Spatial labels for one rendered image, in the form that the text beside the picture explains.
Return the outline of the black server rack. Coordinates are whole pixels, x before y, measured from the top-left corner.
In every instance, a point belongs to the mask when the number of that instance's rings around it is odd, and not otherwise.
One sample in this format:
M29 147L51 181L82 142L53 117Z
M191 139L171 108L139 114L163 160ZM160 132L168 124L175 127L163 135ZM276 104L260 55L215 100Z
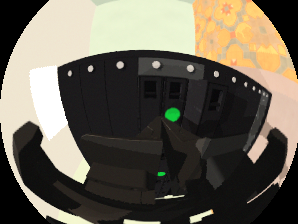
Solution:
M57 74L66 121L90 167L82 135L135 137L156 116L200 138L247 133L243 150L248 154L272 98L265 87L236 69L172 51L101 53L61 65Z

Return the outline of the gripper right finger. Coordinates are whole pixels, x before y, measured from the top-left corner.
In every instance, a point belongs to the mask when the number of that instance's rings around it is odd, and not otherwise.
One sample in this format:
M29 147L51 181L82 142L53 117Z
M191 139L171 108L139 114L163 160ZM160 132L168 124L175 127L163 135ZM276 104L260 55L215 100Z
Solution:
M161 138L172 196L182 196L208 158L244 148L249 135L237 133L200 138L162 117Z

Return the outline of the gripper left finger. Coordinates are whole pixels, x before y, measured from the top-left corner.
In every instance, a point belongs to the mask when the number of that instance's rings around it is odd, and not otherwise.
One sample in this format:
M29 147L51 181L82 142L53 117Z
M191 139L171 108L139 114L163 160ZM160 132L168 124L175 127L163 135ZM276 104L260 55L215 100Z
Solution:
M81 137L81 146L91 164L93 162L119 168L149 172L149 189L155 189L163 139L162 119L157 116L136 137L122 137L88 133Z

